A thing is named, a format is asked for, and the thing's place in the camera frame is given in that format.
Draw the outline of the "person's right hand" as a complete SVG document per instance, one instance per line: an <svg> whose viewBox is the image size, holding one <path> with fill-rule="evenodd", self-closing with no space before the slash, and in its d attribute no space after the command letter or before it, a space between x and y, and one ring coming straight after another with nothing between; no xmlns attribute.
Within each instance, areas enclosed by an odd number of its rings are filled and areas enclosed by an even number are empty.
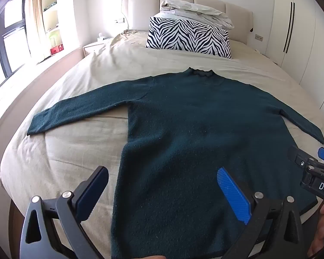
<svg viewBox="0 0 324 259"><path fill-rule="evenodd" d="M317 231L314 240L307 252L307 256L311 257L324 247L324 204L320 206L320 217L318 219Z"/></svg>

